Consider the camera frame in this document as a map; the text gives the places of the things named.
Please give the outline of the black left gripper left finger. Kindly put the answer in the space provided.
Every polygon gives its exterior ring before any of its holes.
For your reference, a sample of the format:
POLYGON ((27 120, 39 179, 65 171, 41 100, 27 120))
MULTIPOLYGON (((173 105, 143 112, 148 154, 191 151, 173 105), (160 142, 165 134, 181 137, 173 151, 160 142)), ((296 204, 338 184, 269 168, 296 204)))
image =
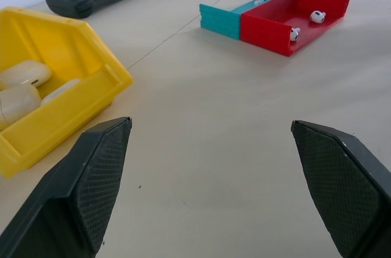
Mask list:
POLYGON ((80 134, 1 234, 1 257, 95 257, 119 193, 130 117, 80 134))

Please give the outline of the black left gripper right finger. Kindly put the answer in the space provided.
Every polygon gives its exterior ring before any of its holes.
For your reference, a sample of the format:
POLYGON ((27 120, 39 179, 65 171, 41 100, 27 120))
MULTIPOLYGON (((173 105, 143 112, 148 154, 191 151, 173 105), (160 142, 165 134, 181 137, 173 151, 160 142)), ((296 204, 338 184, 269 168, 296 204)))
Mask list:
POLYGON ((355 136, 291 124, 313 203, 342 257, 390 257, 390 171, 355 136))

